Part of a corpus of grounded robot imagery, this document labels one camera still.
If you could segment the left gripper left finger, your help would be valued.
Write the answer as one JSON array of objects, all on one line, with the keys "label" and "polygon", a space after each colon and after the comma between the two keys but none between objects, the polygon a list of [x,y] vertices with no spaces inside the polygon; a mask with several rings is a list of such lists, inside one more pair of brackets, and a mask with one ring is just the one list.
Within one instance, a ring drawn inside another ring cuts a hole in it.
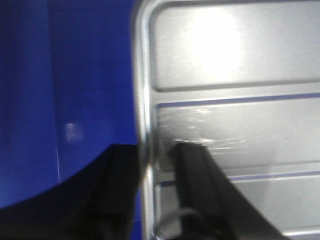
[{"label": "left gripper left finger", "polygon": [[3,240],[128,240],[140,182],[138,149],[112,144],[84,169],[2,208]]}]

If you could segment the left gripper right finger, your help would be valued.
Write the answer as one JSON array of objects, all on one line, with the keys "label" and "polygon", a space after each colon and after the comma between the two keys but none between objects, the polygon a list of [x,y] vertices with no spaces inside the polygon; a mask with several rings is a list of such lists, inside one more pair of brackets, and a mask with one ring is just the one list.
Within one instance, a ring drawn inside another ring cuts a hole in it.
[{"label": "left gripper right finger", "polygon": [[181,209],[178,239],[287,239],[227,179],[205,146],[178,143],[168,155]]}]

